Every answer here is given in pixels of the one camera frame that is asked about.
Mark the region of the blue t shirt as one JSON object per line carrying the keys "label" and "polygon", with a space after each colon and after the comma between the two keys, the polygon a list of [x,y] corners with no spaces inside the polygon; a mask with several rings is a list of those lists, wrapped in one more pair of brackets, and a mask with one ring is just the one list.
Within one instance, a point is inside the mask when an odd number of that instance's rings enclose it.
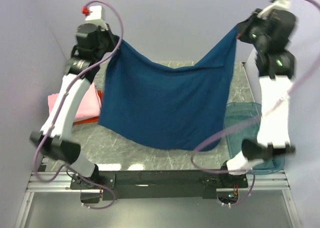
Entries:
{"label": "blue t shirt", "polygon": [[231,29],[196,64],[179,68],[122,41],[107,65],[99,125],[147,147],[195,149],[223,129],[237,34]]}

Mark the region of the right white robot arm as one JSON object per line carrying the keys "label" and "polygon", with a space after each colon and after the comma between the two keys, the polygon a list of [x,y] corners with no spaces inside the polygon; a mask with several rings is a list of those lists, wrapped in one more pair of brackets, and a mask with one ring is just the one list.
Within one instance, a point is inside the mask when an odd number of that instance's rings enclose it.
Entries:
{"label": "right white robot arm", "polygon": [[272,9],[268,14],[252,14],[237,25],[238,40],[252,44],[256,50],[261,114],[251,120],[259,122],[257,137],[243,139],[240,152],[225,163],[227,170],[219,175],[224,187],[233,186],[237,175],[296,151],[288,135],[289,93],[296,59],[287,50],[296,22],[293,13]]}

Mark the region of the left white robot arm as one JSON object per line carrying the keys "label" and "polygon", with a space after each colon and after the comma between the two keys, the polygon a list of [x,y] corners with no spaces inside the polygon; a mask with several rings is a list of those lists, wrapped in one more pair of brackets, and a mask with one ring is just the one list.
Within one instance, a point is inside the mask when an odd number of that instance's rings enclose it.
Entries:
{"label": "left white robot arm", "polygon": [[91,86],[101,63],[110,59],[119,49],[123,36],[116,36],[110,27],[82,24],[76,31],[76,44],[65,64],[65,75],[54,107],[38,132],[33,131],[30,141],[37,146],[34,159],[43,155],[64,162],[77,173],[89,189],[101,185],[99,168],[82,153],[70,136],[80,103]]}

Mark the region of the folded orange t shirt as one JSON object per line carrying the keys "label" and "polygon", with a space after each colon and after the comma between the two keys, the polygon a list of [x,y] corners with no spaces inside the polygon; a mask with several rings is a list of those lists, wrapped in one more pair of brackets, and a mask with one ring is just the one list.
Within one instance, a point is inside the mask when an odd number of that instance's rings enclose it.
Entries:
{"label": "folded orange t shirt", "polygon": [[104,93],[94,88],[88,90],[83,97],[73,125],[94,123],[99,119]]}

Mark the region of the folded pink t shirt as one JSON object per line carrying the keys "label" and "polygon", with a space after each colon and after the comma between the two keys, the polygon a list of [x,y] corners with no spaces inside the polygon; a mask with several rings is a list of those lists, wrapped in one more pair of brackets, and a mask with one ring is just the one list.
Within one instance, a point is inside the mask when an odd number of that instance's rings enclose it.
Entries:
{"label": "folded pink t shirt", "polygon": [[77,80],[67,90],[48,96],[50,117],[58,114],[56,123],[70,124],[71,121],[84,121],[98,118],[101,111],[99,90],[95,84]]}

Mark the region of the teal plastic bin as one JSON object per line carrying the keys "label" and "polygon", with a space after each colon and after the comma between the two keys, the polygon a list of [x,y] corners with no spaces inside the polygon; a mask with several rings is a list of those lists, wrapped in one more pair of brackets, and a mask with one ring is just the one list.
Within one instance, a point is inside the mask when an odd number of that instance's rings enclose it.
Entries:
{"label": "teal plastic bin", "polygon": [[[261,104],[255,102],[237,103],[231,102],[226,106],[224,118],[225,129],[236,126],[238,124],[246,124],[253,117],[262,114]],[[271,160],[248,161],[242,153],[242,142],[244,139],[256,139],[260,123],[257,122],[250,126],[241,126],[235,132],[226,135],[226,142],[230,154],[230,163],[227,165],[229,170],[250,169],[252,168],[256,174],[271,174],[283,169],[285,158],[276,156]]]}

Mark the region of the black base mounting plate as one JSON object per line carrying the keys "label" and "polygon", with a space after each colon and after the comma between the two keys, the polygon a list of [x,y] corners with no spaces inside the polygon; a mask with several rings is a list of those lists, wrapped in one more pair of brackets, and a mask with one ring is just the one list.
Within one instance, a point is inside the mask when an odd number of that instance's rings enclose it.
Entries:
{"label": "black base mounting plate", "polygon": [[216,199],[217,189],[247,188],[245,175],[210,174],[201,170],[100,171],[102,184],[119,199],[201,197]]}

